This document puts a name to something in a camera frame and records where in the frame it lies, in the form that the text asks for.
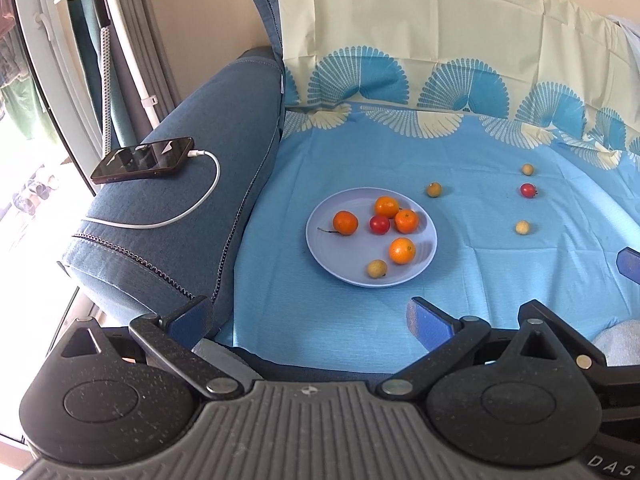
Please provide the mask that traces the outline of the red cherry tomato on plate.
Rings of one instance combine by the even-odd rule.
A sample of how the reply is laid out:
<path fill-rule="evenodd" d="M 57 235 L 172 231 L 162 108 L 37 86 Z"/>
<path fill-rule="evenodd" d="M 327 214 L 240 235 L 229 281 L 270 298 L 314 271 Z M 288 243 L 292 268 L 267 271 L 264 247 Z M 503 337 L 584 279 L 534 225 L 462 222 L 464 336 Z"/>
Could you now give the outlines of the red cherry tomato on plate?
<path fill-rule="evenodd" d="M 369 229 L 375 235 L 384 235 L 390 230 L 390 219 L 376 214 L 369 220 Z"/>

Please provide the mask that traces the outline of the tan longan on plate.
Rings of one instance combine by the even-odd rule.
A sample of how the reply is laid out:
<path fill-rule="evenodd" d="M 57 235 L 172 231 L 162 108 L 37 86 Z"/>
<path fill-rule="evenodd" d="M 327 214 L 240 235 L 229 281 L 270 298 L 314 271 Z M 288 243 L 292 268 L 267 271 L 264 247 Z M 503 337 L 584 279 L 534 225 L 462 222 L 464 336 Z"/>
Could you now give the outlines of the tan longan on plate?
<path fill-rule="evenodd" d="M 372 280 L 385 278 L 387 274 L 387 263 L 382 259 L 375 259 L 367 264 L 367 274 Z"/>

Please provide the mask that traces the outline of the small orange tangerine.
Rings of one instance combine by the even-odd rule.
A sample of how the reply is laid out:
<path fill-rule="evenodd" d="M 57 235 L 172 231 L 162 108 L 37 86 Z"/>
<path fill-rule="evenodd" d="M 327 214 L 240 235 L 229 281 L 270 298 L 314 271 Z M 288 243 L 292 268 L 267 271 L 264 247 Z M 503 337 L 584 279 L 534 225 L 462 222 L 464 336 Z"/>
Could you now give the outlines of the small orange tangerine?
<path fill-rule="evenodd" d="M 411 209 L 401 209 L 395 214 L 395 229 L 402 234 L 411 234 L 419 227 L 418 214 Z"/>

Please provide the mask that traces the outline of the white window frame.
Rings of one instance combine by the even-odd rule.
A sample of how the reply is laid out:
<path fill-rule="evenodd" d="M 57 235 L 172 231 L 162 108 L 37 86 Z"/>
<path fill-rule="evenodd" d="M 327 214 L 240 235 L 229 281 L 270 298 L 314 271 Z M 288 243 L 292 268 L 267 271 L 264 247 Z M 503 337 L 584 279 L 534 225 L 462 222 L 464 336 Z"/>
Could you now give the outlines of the white window frame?
<path fill-rule="evenodd" d="M 67 8 L 54 0 L 15 0 L 15 7 L 43 97 L 70 154 L 90 172 L 101 158 L 100 125 Z"/>

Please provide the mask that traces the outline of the dotted white pole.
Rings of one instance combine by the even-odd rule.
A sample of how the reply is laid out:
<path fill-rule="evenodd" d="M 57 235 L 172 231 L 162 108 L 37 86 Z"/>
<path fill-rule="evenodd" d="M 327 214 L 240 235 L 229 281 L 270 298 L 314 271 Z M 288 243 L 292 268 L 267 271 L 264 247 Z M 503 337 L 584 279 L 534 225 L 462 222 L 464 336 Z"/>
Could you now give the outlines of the dotted white pole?
<path fill-rule="evenodd" d="M 105 26 L 100 29 L 102 152 L 107 155 L 112 145 L 111 116 L 111 34 Z"/>

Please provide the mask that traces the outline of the light blue trouser leg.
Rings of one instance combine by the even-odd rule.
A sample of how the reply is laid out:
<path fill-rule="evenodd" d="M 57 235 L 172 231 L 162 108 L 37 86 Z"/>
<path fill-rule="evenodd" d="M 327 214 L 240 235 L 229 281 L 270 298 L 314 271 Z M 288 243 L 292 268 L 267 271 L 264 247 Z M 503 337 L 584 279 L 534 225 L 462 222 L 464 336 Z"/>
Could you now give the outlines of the light blue trouser leg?
<path fill-rule="evenodd" d="M 640 364 L 640 321 L 616 324 L 594 338 L 593 344 L 604 354 L 608 366 Z"/>

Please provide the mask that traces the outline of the blue patterned bed sheet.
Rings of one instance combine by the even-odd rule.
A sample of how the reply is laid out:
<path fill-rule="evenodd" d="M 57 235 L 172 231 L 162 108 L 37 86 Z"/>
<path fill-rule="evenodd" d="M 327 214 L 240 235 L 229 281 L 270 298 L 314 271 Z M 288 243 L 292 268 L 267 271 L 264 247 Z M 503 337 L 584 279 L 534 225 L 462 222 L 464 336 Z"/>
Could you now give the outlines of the blue patterned bed sheet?
<path fill-rule="evenodd" d="M 639 244 L 639 64 L 622 20 L 570 0 L 254 1 L 284 63 L 286 118 L 222 342 L 391 373 L 423 353 L 414 296 L 499 327 L 537 299 L 589 338 L 638 318 L 638 286 L 616 268 Z M 404 194 L 432 218 L 419 276 L 361 287 L 316 263 L 307 220 L 349 188 Z"/>

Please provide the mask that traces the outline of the red cherry tomato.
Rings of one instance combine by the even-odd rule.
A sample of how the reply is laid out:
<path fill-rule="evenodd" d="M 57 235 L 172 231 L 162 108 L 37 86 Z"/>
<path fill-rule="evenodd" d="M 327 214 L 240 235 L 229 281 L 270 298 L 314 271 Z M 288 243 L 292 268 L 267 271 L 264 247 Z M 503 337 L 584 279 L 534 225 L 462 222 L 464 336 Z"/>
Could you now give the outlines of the red cherry tomato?
<path fill-rule="evenodd" d="M 369 220 L 369 229 L 375 235 L 384 235 L 390 230 L 390 219 L 376 214 Z"/>
<path fill-rule="evenodd" d="M 521 196 L 525 198 L 534 198 L 538 194 L 535 185 L 528 182 L 525 182 L 520 186 L 520 193 Z"/>

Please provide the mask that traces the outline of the orange tangerine with stem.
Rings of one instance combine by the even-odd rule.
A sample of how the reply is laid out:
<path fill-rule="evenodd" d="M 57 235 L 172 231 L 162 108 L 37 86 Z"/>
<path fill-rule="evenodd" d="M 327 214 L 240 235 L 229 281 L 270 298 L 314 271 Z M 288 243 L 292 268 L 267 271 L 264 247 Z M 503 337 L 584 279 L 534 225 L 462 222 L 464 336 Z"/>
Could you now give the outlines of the orange tangerine with stem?
<path fill-rule="evenodd" d="M 334 214 L 332 226 L 329 229 L 319 228 L 319 231 L 341 236 L 351 236 L 359 228 L 358 218 L 350 211 L 340 210 Z"/>

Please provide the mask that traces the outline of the orange tangerine top of plate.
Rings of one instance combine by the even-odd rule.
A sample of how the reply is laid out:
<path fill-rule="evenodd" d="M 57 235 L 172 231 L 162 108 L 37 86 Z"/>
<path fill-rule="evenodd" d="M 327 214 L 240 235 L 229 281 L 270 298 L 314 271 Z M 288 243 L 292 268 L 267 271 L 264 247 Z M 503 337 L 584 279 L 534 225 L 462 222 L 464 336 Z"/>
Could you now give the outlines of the orange tangerine top of plate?
<path fill-rule="evenodd" d="M 380 196 L 374 203 L 374 213 L 387 219 L 395 218 L 400 211 L 398 200 L 392 196 Z"/>

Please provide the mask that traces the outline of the light purple plate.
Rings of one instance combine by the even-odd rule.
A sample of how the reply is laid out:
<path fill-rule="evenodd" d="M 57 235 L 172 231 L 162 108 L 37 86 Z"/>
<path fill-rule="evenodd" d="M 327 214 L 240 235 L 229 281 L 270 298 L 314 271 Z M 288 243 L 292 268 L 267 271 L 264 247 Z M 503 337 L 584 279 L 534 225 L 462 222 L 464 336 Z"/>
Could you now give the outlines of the light purple plate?
<path fill-rule="evenodd" d="M 369 229 L 374 202 L 380 196 L 396 198 L 402 209 L 411 209 L 419 216 L 419 227 L 406 235 L 416 246 L 412 263 L 400 266 L 390 260 L 388 246 L 402 235 L 393 226 L 384 235 L 375 235 Z M 350 211 L 358 218 L 358 230 L 351 236 L 319 231 L 329 229 L 334 214 L 340 210 Z M 322 200 L 307 220 L 305 236 L 311 255 L 323 270 L 345 283 L 369 288 L 395 286 L 416 278 L 432 263 L 438 247 L 437 230 L 424 208 L 404 194 L 386 188 L 349 188 Z M 367 264 L 375 259 L 387 263 L 385 278 L 372 280 L 367 274 Z"/>

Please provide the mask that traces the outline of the orange tangerine lower plate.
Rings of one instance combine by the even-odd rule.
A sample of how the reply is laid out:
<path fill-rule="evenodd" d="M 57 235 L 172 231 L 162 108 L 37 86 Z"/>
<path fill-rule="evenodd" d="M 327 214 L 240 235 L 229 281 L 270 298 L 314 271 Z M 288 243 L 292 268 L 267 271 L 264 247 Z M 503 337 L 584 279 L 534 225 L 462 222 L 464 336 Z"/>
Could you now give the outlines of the orange tangerine lower plate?
<path fill-rule="evenodd" d="M 398 237 L 388 246 L 388 256 L 395 264 L 403 266 L 412 263 L 416 256 L 416 246 L 408 237 Z"/>

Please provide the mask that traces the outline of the black smartphone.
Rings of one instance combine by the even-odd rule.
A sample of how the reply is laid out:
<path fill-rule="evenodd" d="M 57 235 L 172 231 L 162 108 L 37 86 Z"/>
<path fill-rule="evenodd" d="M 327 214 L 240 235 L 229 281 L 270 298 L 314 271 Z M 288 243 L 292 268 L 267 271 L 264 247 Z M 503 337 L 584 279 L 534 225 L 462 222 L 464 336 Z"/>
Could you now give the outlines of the black smartphone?
<path fill-rule="evenodd" d="M 167 177 L 176 174 L 194 148 L 190 136 L 142 143 L 111 150 L 94 168 L 94 184 Z"/>

